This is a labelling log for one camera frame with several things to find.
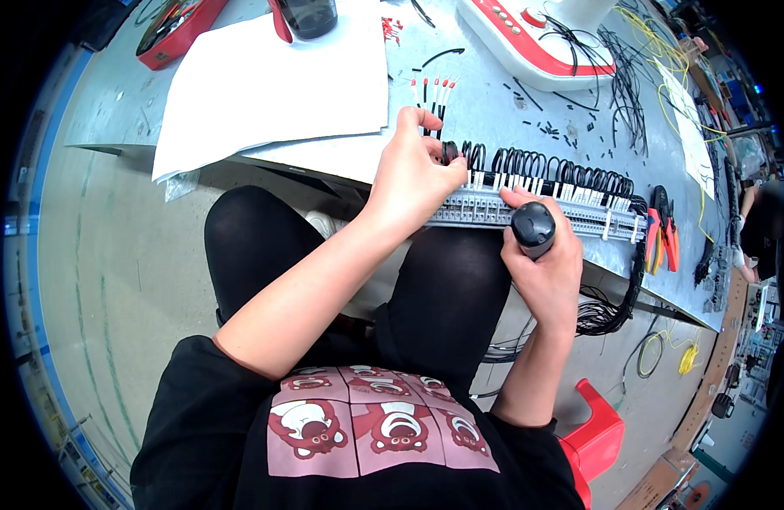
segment person in background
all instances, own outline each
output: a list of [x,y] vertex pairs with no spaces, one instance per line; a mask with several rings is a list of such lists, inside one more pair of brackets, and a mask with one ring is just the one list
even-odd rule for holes
[[784,235],[784,181],[772,179],[748,188],[740,218],[740,250],[734,253],[734,266],[748,283],[775,276],[778,240]]
[[[510,228],[432,228],[411,243],[369,339],[327,328],[466,180],[438,164],[442,122],[405,107],[365,208],[324,239],[246,186],[207,215],[222,326],[179,342],[131,472],[135,508],[583,508],[553,435],[573,344],[582,243],[551,198],[551,249]],[[539,200],[500,192],[509,206]],[[537,326],[490,413],[468,397],[511,282]]]

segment floor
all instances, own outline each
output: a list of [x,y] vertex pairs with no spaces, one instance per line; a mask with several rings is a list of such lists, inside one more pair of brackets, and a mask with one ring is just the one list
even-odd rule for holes
[[[68,125],[64,118],[63,126]],[[203,170],[199,187],[165,203],[164,185],[150,182],[150,161],[66,148],[58,137],[41,204],[39,273],[43,316],[63,389],[119,484],[127,485],[140,449],[159,376],[180,339],[213,335],[216,308],[203,249],[203,222],[225,189],[263,186],[300,212],[343,208],[332,196],[244,164],[221,162]],[[346,308],[367,316],[391,295],[407,245],[397,250]],[[619,278],[586,269],[584,279],[622,293]],[[506,305],[493,341],[517,337],[527,310],[516,292]],[[614,508],[661,453],[690,403],[703,369],[680,376],[686,345],[665,348],[655,373],[636,375],[630,360],[627,395],[622,368],[650,326],[635,312],[623,329],[606,337],[580,337],[566,364],[556,401],[558,433],[589,416],[575,392],[582,378],[614,406],[626,423],[618,461],[590,484],[593,508]],[[711,352],[714,334],[685,324],[672,328],[672,343],[697,339],[698,361]],[[499,388],[509,365],[481,365],[473,393]],[[488,409],[493,397],[482,399]]]

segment black t-shirt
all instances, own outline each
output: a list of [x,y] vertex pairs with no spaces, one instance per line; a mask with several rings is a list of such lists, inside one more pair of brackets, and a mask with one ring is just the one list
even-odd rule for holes
[[762,232],[759,232],[748,220],[740,231],[740,249],[749,258],[757,257],[757,277],[760,280],[777,274],[777,241],[763,237]]
[[375,366],[270,381],[203,336],[174,349],[131,484],[137,510],[583,508],[552,424]]

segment knee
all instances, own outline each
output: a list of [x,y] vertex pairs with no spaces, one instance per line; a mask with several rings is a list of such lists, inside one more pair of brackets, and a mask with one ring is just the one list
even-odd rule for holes
[[503,242],[501,230],[432,228],[422,235],[424,242],[412,244],[413,248],[419,244],[419,250],[413,255],[436,257],[438,269],[461,278],[469,288],[510,279],[499,256]]
[[257,225],[280,200],[264,188],[240,186],[224,192],[205,219],[205,237],[218,238],[236,227]]

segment red plastic chair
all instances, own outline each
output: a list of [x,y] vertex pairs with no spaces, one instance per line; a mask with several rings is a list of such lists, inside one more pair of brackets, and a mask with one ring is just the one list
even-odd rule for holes
[[590,381],[582,379],[576,384],[576,389],[590,405],[592,413],[587,422],[560,438],[559,443],[573,468],[576,492],[589,510],[591,495],[588,482],[610,469],[619,458],[624,422]]

